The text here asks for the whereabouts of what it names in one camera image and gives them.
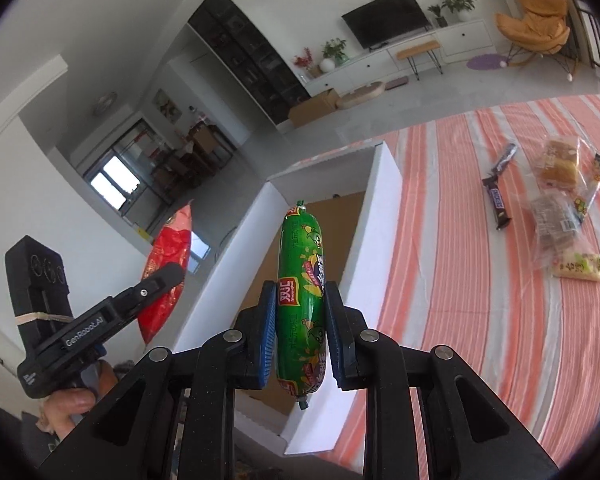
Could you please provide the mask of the person left hand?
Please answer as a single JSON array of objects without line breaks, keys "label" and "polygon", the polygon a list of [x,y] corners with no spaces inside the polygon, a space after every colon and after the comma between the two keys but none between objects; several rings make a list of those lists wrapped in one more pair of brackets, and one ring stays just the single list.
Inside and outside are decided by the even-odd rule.
[{"label": "person left hand", "polygon": [[91,411],[98,398],[103,398],[117,385],[117,377],[111,365],[103,360],[97,364],[98,393],[82,388],[58,390],[44,400],[40,407],[40,417],[36,422],[38,430],[46,434],[54,434],[64,440],[76,428],[73,416],[83,415]]}]

